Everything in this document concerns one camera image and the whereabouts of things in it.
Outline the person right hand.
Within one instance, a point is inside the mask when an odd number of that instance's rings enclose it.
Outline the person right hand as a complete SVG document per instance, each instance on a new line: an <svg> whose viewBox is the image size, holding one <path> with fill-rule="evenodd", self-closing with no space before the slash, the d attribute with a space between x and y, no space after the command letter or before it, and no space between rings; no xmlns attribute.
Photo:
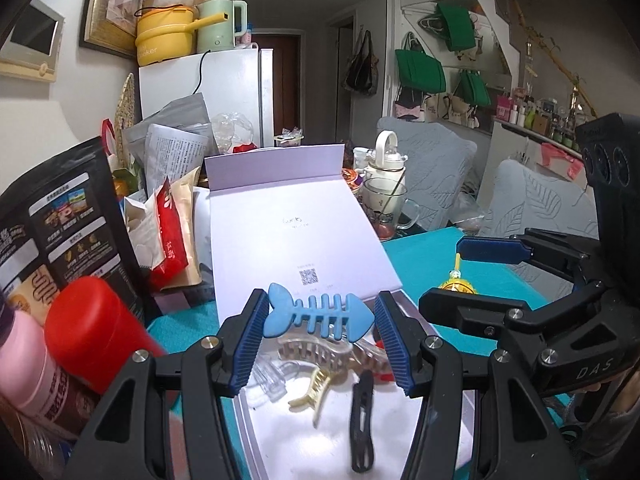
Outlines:
<svg viewBox="0 0 640 480"><path fill-rule="evenodd" d="M617 393L611 405L593 426L593 437L604 445L624 443L639 420L639 373Z"/></svg>

